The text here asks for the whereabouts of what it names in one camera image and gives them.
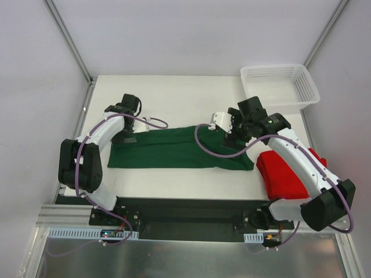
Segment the white plastic basket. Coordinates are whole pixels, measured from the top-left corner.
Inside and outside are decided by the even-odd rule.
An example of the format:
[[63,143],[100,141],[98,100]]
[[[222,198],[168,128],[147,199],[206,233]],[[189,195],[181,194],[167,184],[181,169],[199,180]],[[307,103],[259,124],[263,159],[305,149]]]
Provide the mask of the white plastic basket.
[[301,64],[245,66],[240,75],[247,98],[257,96],[271,112],[297,114],[320,101],[309,71]]

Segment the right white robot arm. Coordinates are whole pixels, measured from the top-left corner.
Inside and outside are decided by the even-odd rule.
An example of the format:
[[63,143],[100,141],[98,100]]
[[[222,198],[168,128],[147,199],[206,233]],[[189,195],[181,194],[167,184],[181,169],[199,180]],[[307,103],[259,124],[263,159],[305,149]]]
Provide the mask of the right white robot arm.
[[308,196],[289,200],[279,197],[264,206],[260,221],[268,229],[281,220],[303,221],[319,232],[332,228],[340,233],[354,229],[351,205],[354,183],[341,180],[317,159],[300,141],[289,121],[280,113],[268,115],[258,97],[229,108],[213,123],[225,132],[224,142],[234,147],[237,141],[249,147],[262,142],[277,153],[304,185]]

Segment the green t shirt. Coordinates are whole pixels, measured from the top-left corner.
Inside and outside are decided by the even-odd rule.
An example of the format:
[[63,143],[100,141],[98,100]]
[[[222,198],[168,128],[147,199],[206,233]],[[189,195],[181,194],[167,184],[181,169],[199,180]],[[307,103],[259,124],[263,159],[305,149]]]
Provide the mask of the green t shirt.
[[111,145],[107,167],[112,169],[209,169],[251,171],[247,154],[217,158],[203,151],[194,138],[195,126],[136,133],[130,142]]

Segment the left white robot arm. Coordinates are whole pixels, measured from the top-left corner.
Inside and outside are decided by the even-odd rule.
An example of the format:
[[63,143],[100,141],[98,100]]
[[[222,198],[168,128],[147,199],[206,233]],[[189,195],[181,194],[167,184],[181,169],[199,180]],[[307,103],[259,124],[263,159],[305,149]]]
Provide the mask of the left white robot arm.
[[134,118],[141,112],[141,100],[124,94],[122,101],[110,105],[103,116],[85,134],[61,143],[58,180],[73,189],[77,196],[88,198],[104,209],[103,219],[110,225],[122,221],[123,212],[116,207],[117,197],[103,184],[100,154],[119,133],[133,131]]

